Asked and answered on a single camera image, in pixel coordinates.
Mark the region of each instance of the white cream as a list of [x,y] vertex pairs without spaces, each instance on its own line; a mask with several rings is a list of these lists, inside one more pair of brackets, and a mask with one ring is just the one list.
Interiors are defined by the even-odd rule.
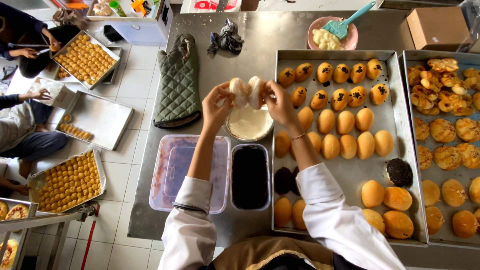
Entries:
[[227,119],[228,129],[240,139],[257,139],[268,132],[272,123],[267,110],[254,110],[250,106],[233,109]]
[[343,49],[338,38],[325,29],[314,29],[313,41],[319,49]]

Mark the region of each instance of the pink bowl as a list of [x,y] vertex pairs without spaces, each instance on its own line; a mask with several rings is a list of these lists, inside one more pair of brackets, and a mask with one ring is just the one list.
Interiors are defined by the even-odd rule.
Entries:
[[[322,17],[316,19],[308,28],[308,35],[307,35],[307,49],[319,49],[318,46],[313,41],[313,33],[314,29],[321,29],[325,24],[330,21],[340,21],[341,18],[339,17]],[[340,41],[340,46],[343,49],[355,49],[357,47],[357,42],[359,39],[359,33],[357,31],[357,27],[354,24],[349,24],[347,29],[347,37]]]

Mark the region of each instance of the bracelet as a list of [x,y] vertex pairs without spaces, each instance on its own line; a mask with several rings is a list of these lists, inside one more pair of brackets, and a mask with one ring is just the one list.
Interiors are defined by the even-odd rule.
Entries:
[[302,138],[303,136],[305,136],[306,134],[307,134],[307,133],[304,132],[303,134],[301,134],[301,135],[299,135],[299,136],[297,136],[297,137],[293,137],[292,140],[300,139],[300,138]]

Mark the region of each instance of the green oven mitt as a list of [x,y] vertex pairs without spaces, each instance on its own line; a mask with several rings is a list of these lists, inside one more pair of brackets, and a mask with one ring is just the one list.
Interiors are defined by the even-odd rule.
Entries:
[[202,116],[198,96],[198,52],[190,34],[176,35],[169,54],[158,52],[160,104],[154,112],[154,126],[181,128]]

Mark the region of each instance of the white sleeve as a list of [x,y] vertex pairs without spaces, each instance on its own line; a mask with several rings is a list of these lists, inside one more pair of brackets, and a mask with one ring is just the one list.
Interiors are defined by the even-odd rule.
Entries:
[[158,270],[198,270],[212,262],[216,230],[207,218],[211,196],[211,182],[185,177],[165,221]]
[[324,163],[297,175],[307,204],[303,220],[311,237],[365,269],[400,269],[402,262],[385,237],[365,220],[359,207],[345,204],[345,196]]

